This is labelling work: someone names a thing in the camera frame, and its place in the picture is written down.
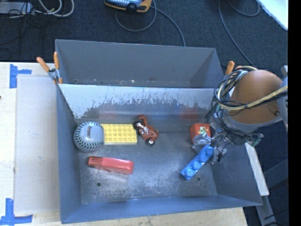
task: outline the gray metal tray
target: gray metal tray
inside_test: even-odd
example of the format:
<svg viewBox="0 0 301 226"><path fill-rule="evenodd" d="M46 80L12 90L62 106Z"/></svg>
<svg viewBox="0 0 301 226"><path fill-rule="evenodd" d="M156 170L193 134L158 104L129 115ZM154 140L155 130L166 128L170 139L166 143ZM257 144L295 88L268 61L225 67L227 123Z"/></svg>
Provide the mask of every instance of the gray metal tray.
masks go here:
<svg viewBox="0 0 301 226"><path fill-rule="evenodd" d="M262 204L244 146L229 147L189 181L179 173L195 156L189 127L206 122L223 78L215 49L57 40L56 50L62 223ZM159 130L153 147L141 137L93 153L73 144L79 123L129 124L140 114ZM92 155L131 160L133 174L90 168Z"/></svg>

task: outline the red stapler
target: red stapler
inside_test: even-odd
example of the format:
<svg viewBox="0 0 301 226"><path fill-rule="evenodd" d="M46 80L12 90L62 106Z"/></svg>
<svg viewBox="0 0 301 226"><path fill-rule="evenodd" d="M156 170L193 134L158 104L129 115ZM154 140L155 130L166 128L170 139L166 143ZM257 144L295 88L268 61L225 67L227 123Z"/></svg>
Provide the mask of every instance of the red stapler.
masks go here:
<svg viewBox="0 0 301 226"><path fill-rule="evenodd" d="M132 174L134 163L110 157L90 156L87 165L99 170L117 172L121 174Z"/></svg>

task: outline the yellow lego brick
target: yellow lego brick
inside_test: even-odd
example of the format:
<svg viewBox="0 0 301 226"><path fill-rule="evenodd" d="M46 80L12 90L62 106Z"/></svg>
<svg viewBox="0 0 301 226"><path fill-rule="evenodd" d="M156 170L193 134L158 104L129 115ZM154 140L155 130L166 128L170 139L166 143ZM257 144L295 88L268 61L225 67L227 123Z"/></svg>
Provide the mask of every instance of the yellow lego brick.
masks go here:
<svg viewBox="0 0 301 226"><path fill-rule="evenodd" d="M104 144L136 144L137 132L132 124L102 124Z"/></svg>

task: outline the toy car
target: toy car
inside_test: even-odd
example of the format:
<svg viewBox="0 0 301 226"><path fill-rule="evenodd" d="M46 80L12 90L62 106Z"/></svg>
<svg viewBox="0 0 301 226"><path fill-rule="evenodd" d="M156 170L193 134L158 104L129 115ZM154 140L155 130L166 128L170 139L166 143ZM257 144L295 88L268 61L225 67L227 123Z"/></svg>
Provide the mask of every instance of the toy car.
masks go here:
<svg viewBox="0 0 301 226"><path fill-rule="evenodd" d="M137 130L138 134L146 141L146 144L153 146L158 138L159 132L152 126L147 124L146 117L141 115L138 120L133 123L133 127Z"/></svg>

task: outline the blue lego brick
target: blue lego brick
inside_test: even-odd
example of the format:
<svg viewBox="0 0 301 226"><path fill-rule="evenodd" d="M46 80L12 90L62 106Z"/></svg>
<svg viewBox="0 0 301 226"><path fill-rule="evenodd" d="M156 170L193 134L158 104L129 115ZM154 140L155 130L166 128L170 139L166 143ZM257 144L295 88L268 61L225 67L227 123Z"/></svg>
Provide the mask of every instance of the blue lego brick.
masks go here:
<svg viewBox="0 0 301 226"><path fill-rule="evenodd" d="M180 171L180 174L186 180L190 180L213 155L213 151L214 149L210 145L204 146L199 154Z"/></svg>

